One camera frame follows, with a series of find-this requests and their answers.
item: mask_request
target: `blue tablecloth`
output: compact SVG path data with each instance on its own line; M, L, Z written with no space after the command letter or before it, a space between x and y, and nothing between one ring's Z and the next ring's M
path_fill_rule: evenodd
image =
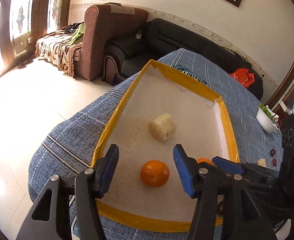
M269 168L280 169L283 154L281 133L277 131L266 134L262 130L255 118L260 102L253 94L219 66L186 49L171 52L159 61L192 76L223 97L242 162L256 163L258 159L265 158ZM106 124L136 75L117 85L69 120L57 125L49 133L32 157L28 169L28 189L32 200L36 199L51 175L75 176L89 167L93 150ZM271 149L277 152L276 167L272 166L273 158L269 154ZM76 205L72 196L70 219L73 233L78 236ZM101 220L107 239L180 240L186 237L186 232L156 233L130 228L103 216ZM218 238L220 231L221 227L217 227L215 239Z

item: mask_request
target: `black sofa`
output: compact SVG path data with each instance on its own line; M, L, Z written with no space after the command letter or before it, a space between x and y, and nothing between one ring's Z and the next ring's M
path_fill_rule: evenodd
M104 56L103 80L113 85L139 72L150 60L185 48L203 55L227 73L246 68L254 74L255 82L249 87L259 100L263 95L262 78L251 64L207 38L171 22L156 18L146 23L140 33L132 33L107 42Z

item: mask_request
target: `wall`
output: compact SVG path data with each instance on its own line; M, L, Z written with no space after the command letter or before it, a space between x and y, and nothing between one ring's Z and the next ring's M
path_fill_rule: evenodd
M69 22L83 21L88 3L71 0ZM251 57L280 85L294 61L294 5L290 0L242 0L236 7L225 0L106 0L156 9L194 22L221 36Z

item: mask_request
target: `tiled floor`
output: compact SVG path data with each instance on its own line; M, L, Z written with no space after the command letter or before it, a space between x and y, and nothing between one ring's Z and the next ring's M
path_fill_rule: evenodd
M71 78L43 59L0 78L0 229L9 240L32 205L28 165L46 135L111 88Z

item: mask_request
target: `bread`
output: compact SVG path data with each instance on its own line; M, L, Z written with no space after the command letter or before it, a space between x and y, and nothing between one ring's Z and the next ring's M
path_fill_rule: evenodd
M257 164L259 166L262 166L262 167L267 167L267 164L266 164L266 160L265 159L260 159L257 161Z
M149 132L157 141L167 140L176 130L171 115L163 114L149 123Z

